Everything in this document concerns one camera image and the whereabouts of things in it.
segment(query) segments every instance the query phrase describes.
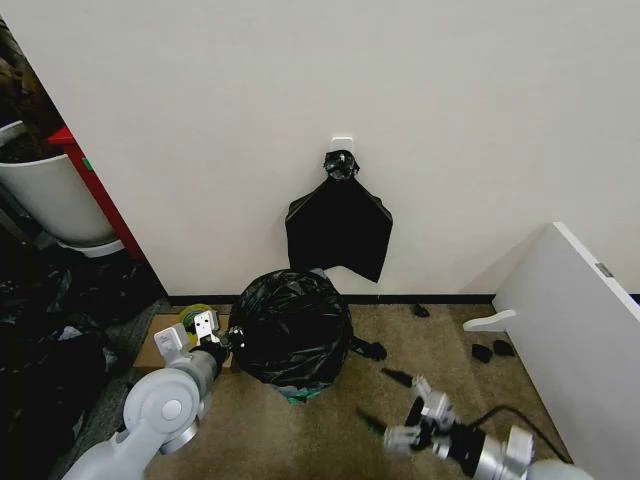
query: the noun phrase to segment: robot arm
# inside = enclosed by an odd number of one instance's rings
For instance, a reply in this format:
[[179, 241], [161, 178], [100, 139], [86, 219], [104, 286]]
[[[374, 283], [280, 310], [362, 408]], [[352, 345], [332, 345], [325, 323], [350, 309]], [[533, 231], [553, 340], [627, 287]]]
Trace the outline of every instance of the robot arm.
[[558, 460], [531, 465], [533, 436], [512, 426], [502, 443], [474, 425], [460, 423], [449, 397], [432, 390], [422, 375], [384, 370], [390, 377], [410, 386], [415, 401], [404, 426], [386, 428], [361, 412], [374, 431], [384, 435], [387, 450], [416, 453], [431, 447], [441, 459], [456, 461], [462, 472], [474, 480], [593, 480], [579, 468]]
[[207, 411], [213, 381], [227, 350], [213, 334], [215, 315], [196, 316], [198, 347], [190, 346], [182, 324], [155, 334], [165, 368], [136, 383], [124, 405], [126, 430], [87, 452], [64, 480], [137, 480], [156, 453], [172, 453], [189, 442]]

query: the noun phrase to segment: carpet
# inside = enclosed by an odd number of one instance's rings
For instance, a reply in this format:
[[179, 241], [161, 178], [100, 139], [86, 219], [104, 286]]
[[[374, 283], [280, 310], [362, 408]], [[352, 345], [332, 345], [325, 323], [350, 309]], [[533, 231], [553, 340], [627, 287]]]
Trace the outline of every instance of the carpet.
[[[350, 354], [332, 388], [306, 405], [284, 397], [244, 373], [221, 376], [214, 401], [198, 435], [173, 455], [158, 455], [146, 472], [153, 480], [305, 480], [328, 478], [459, 479], [457, 464], [430, 450], [412, 457], [389, 455], [355, 414], [357, 407], [401, 424], [412, 403], [408, 389], [383, 376], [382, 366], [422, 373], [433, 388], [449, 394], [462, 421], [497, 404], [520, 409], [566, 453], [522, 363], [496, 357], [474, 360], [471, 344], [491, 346], [504, 334], [465, 333], [462, 323], [494, 313], [490, 305], [429, 305], [431, 317], [418, 318], [408, 305], [352, 306], [358, 336], [380, 341], [388, 351], [375, 363]], [[506, 440], [519, 419], [501, 413], [486, 431]], [[535, 439], [536, 458], [551, 451]]]

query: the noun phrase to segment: black cable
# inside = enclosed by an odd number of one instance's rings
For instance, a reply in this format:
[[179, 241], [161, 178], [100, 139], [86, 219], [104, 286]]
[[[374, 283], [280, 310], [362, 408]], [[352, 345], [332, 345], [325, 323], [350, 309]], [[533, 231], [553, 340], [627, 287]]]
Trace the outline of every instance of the black cable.
[[564, 463], [572, 463], [571, 460], [569, 460], [567, 457], [565, 457], [561, 452], [560, 449], [558, 449], [553, 443], [551, 443], [551, 440], [549, 440], [546, 435], [544, 433], [542, 433], [542, 431], [535, 426], [535, 424], [529, 420], [529, 418], [527, 418], [527, 416], [522, 413], [520, 410], [517, 410], [513, 407], [510, 407], [509, 405], [498, 405], [497, 407], [492, 408], [491, 410], [489, 410], [487, 413], [485, 413], [484, 415], [482, 415], [480, 418], [478, 418], [477, 420], [474, 420], [473, 422], [471, 422], [470, 424], [468, 424], [467, 426], [469, 428], [477, 428], [480, 425], [482, 425], [484, 422], [486, 422], [487, 420], [489, 420], [491, 417], [493, 417], [496, 413], [499, 413], [503, 410], [506, 410], [507, 412], [511, 412], [514, 415], [516, 415], [517, 417], [520, 418], [520, 420], [522, 420], [524, 423], [526, 423], [529, 428], [531, 428], [543, 441], [544, 443], [547, 444], [547, 446], [553, 450], [553, 453], [556, 454], [556, 456], [562, 460]]

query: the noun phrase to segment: black plastic bag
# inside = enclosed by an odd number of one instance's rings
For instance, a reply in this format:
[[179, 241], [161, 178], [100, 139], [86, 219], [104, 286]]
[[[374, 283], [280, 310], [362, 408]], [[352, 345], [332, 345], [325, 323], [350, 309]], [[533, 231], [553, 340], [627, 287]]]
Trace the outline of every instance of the black plastic bag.
[[291, 403], [333, 383], [353, 337], [349, 307], [321, 270], [257, 278], [233, 306], [229, 324], [242, 331], [230, 338], [238, 364]]
[[117, 361], [88, 316], [47, 315], [0, 321], [0, 461], [21, 478], [46, 478], [72, 447]]
[[0, 266], [2, 321], [75, 312], [106, 327], [132, 319], [164, 295], [151, 267], [124, 251], [86, 258], [52, 246], [42, 251], [22, 248], [13, 258], [18, 261]]
[[328, 178], [289, 206], [285, 226], [291, 268], [342, 265], [377, 282], [393, 226], [391, 213], [355, 179], [359, 167], [351, 152], [327, 153], [324, 168]]

